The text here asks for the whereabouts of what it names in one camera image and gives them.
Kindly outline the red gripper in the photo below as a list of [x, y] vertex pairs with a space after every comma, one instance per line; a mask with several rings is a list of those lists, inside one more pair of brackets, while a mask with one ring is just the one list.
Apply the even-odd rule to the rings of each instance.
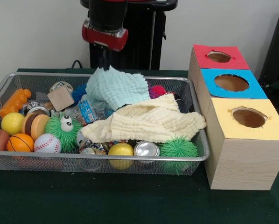
[[107, 33], [83, 26], [82, 37], [86, 42], [104, 46], [102, 47], [101, 67], [107, 71], [110, 68], [110, 50], [120, 52], [125, 47], [128, 30], [122, 28], [118, 32]]

